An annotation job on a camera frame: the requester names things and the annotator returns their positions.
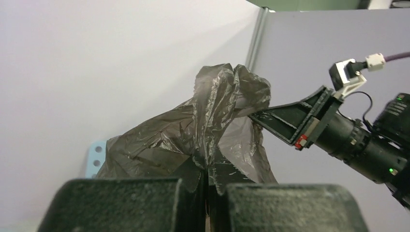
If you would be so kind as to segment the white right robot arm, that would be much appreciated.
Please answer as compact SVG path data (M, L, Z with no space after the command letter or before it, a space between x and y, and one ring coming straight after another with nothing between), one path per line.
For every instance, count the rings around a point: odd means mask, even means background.
M410 96L399 93L373 123L340 113L342 100L321 86L310 96L250 115L297 150L316 145L410 206Z

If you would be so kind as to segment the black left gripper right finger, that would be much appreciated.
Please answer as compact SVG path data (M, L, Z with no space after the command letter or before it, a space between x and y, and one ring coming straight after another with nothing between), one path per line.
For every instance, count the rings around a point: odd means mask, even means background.
M254 183L225 158L208 167L213 232L366 232L339 185Z

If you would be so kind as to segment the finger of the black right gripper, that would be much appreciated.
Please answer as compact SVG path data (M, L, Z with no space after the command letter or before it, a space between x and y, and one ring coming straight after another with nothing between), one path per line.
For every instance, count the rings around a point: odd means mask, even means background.
M321 86L300 101L269 107L249 118L286 144L303 149L311 143L309 138L329 109L333 93Z

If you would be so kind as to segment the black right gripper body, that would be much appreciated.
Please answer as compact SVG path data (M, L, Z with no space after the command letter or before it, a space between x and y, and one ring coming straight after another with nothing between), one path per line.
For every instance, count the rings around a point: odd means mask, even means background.
M298 150L316 145L338 160L356 160L367 147L367 131L359 119L338 113L341 101L330 99L309 121L294 146Z

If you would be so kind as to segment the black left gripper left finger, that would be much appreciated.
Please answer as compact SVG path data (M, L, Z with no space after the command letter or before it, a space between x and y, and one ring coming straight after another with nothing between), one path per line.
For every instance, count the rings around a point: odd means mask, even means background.
M203 232L204 202L182 180L74 179L55 194L40 232Z

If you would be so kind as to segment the dark grey trash bag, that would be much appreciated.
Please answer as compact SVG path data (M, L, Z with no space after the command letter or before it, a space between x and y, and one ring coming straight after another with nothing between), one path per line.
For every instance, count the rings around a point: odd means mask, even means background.
M277 182L263 146L263 129L250 115L271 100L268 80L244 65L204 66L193 96L106 143L98 178L170 176L186 160L209 169L222 155L230 175L256 183Z

